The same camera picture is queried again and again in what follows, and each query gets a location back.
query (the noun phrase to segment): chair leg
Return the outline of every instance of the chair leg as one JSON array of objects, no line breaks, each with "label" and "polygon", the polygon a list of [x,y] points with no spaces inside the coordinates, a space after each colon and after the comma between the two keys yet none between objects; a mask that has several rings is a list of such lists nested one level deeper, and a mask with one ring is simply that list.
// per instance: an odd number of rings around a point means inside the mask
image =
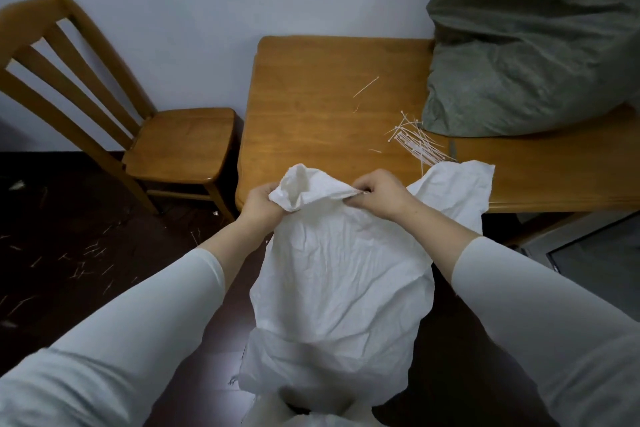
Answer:
[{"label": "chair leg", "polygon": [[133,179],[122,169],[116,168],[114,172],[112,172],[112,174],[114,177],[120,179],[120,181],[122,181],[122,183],[129,188],[129,190],[133,193],[135,197],[137,197],[140,200],[140,202],[145,208],[147,208],[153,214],[160,214],[160,212],[158,211],[158,208],[156,208],[156,205],[153,204],[148,194],[144,189],[142,189],[142,186],[140,186],[138,181]]},{"label": "chair leg", "polygon": [[225,204],[225,200],[222,199],[222,195],[220,194],[220,191],[218,190],[218,187],[216,186],[216,184],[212,181],[212,182],[205,183],[203,186],[204,186],[204,189],[206,189],[207,192],[209,193],[209,196],[211,196],[212,201],[220,210],[220,213],[222,213],[222,216],[224,216],[225,218],[227,218],[229,221],[233,223],[236,220],[236,217],[234,216],[233,213],[231,213],[231,210],[227,208],[227,205]]}]

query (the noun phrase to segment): wooden chair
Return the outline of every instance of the wooden chair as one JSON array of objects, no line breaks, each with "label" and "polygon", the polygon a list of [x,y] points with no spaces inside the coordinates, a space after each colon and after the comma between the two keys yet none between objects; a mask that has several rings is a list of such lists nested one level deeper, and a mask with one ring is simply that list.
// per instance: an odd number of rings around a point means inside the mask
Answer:
[{"label": "wooden chair", "polygon": [[[100,81],[57,22],[69,19],[120,85],[143,120],[139,125]],[[41,38],[102,103],[108,116],[31,45]],[[7,71],[14,59],[71,101],[125,149],[119,162],[56,106]],[[73,0],[25,0],[0,9],[0,91],[28,108],[71,140],[129,188],[152,213],[151,196],[211,200],[228,220],[218,178],[234,136],[231,108],[156,112],[129,69],[87,14]],[[199,184],[208,194],[145,190],[138,180]]]}]

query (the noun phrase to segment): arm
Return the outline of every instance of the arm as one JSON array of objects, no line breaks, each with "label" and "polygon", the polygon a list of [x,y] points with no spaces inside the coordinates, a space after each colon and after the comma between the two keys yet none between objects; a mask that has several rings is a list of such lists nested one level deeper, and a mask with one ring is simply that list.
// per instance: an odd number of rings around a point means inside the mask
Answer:
[{"label": "arm", "polygon": [[246,255],[285,212],[252,190],[240,218],[0,378],[2,425],[142,425],[200,344]]},{"label": "arm", "polygon": [[345,203],[395,221],[415,237],[491,338],[536,382],[556,420],[626,425],[640,415],[636,321],[429,208],[387,171],[367,174],[354,187],[369,192]]}]

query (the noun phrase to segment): hand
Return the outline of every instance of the hand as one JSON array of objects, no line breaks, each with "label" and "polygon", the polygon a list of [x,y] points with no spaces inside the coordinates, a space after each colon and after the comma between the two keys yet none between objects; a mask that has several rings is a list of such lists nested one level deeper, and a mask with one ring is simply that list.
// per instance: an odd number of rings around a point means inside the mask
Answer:
[{"label": "hand", "polygon": [[263,184],[249,191],[239,223],[243,223],[254,230],[258,230],[262,237],[271,233],[280,224],[288,212],[279,204],[269,201],[269,193],[278,187],[277,182]]},{"label": "hand", "polygon": [[397,177],[384,169],[356,179],[353,187],[367,192],[347,197],[344,204],[365,209],[384,220],[396,221],[406,209],[420,203]]}]

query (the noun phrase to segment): chair backrest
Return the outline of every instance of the chair backrest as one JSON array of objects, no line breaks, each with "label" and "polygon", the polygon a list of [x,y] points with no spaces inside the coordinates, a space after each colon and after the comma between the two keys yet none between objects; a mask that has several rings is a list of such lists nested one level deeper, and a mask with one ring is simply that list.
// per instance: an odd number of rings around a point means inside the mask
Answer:
[{"label": "chair backrest", "polygon": [[[108,161],[113,159],[108,152],[55,105],[6,68],[11,59],[16,60],[71,101],[118,144],[129,149],[140,131],[140,125],[102,83],[58,26],[57,22],[62,19],[69,19],[84,37],[127,95],[136,112],[143,119],[153,116],[153,106],[129,69],[100,29],[73,0],[24,0],[0,9],[0,91],[45,120],[100,165],[110,167],[113,164]],[[62,71],[31,47],[41,38],[49,43],[59,58],[130,135]]]}]

